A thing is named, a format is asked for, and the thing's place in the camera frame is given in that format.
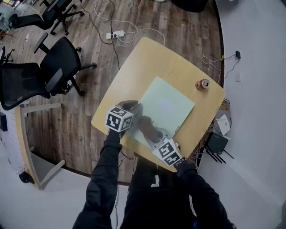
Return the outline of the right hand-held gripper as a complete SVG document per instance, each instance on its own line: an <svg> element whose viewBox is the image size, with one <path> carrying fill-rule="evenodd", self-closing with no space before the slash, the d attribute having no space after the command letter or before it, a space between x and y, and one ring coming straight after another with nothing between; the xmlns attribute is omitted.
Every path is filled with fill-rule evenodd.
<svg viewBox="0 0 286 229"><path fill-rule="evenodd" d="M164 128L156 128L159 138L172 138L168 131ZM179 150L178 144L173 139L165 140L160 145L160 140L154 143L151 139L145 138L152 152L159 160L161 160L166 166L172 166L182 159L181 152Z"/></svg>

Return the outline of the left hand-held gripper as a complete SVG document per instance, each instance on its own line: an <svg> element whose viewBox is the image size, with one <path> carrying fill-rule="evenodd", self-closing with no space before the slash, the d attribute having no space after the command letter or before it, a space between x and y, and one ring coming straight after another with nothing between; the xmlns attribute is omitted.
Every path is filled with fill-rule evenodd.
<svg viewBox="0 0 286 229"><path fill-rule="evenodd" d="M126 131L130 128L132 120L137 122L143 113L143 105L136 100L121 101L118 107L113 106L107 113L105 126L116 132Z"/></svg>

